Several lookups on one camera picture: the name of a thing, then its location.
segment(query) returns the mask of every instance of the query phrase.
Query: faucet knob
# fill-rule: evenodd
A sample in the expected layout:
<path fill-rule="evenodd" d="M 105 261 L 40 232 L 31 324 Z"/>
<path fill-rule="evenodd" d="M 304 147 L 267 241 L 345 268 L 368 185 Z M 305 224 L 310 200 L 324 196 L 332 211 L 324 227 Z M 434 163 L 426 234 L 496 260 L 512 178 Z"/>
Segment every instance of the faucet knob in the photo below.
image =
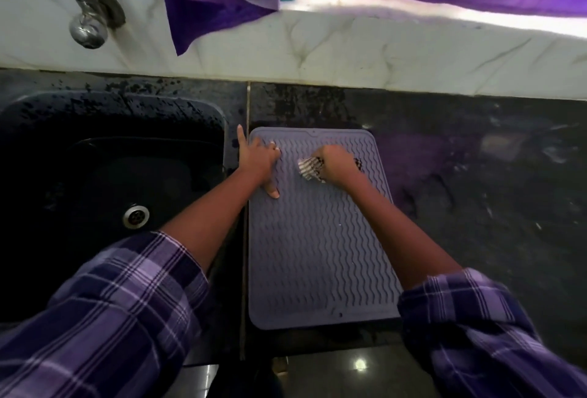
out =
<path fill-rule="evenodd" d="M 69 23 L 69 33 L 76 43 L 83 45 L 86 49 L 97 49 L 108 38 L 106 22 L 89 13 L 80 13 L 75 16 Z"/>

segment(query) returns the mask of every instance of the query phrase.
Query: dish drying mat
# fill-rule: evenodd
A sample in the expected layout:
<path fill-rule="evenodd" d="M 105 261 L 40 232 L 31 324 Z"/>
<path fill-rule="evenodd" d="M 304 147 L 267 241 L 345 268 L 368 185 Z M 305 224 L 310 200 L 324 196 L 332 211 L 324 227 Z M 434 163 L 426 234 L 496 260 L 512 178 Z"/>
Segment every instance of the dish drying mat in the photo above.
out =
<path fill-rule="evenodd" d="M 281 149 L 278 200 L 257 190 L 249 201 L 249 316 L 263 330 L 398 318 L 401 286 L 375 233 L 351 198 L 305 180 L 297 161 L 324 144 L 358 157 L 391 200 L 375 138 L 368 131 L 260 127 L 250 140 Z"/>

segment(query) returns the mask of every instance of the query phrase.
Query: plaid shirt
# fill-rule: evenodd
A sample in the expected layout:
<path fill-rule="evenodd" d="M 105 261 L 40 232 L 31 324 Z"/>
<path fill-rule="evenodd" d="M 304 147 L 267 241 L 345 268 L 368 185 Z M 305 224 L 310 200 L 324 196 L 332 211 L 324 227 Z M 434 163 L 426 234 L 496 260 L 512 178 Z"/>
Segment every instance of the plaid shirt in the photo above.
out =
<path fill-rule="evenodd" d="M 208 293 L 164 233 L 118 242 L 0 337 L 0 397 L 161 396 L 201 332 Z M 545 349 L 508 290 L 477 271 L 429 278 L 399 309 L 407 348 L 446 397 L 587 396 L 583 372 Z"/>

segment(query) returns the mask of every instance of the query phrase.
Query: wet countertop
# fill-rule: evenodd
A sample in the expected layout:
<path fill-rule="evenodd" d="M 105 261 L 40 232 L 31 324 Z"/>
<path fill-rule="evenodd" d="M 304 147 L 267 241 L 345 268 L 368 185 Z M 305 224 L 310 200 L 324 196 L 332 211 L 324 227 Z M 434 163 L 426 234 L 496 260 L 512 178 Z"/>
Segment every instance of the wet countertop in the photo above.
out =
<path fill-rule="evenodd" d="M 582 101 L 0 72 L 4 100 L 31 90 L 72 90 L 87 84 L 130 98 L 140 93 L 165 98 L 166 103 L 198 99 L 218 107 L 226 121 L 227 174 L 238 165 L 236 126 L 247 119 L 249 130 L 369 130 L 396 205 L 461 265 L 505 283 L 547 346 L 586 365 L 587 105 Z M 188 365 L 400 342 L 397 320 L 279 331 L 255 328 L 243 302 L 244 231 L 241 214 L 212 268 L 218 305 Z"/>

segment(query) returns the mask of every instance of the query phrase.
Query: sink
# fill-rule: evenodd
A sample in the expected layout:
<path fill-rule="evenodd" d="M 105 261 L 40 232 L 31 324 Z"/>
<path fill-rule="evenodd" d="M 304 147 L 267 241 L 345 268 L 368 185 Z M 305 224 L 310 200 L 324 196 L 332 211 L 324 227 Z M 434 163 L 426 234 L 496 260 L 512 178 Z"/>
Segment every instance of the sink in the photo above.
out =
<path fill-rule="evenodd" d="M 0 322 L 43 310 L 104 246 L 158 229 L 223 179 L 223 114 L 136 92 L 60 87 L 0 105 Z"/>

